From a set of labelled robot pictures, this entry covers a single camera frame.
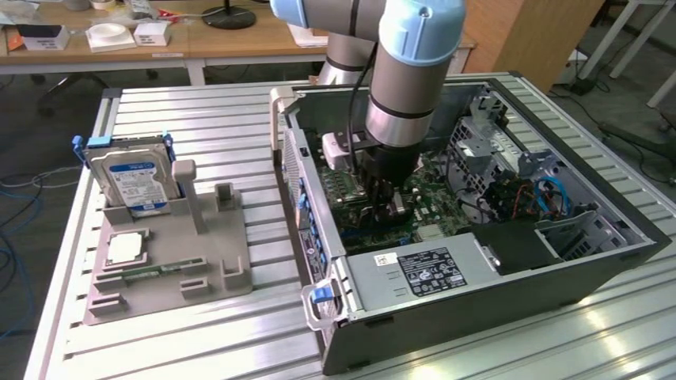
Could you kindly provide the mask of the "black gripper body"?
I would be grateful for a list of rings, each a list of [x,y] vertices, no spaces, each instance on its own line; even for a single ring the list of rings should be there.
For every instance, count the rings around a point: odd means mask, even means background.
[[[420,145],[407,147],[373,146],[364,150],[361,177],[364,188],[399,188],[411,177],[420,155]]]

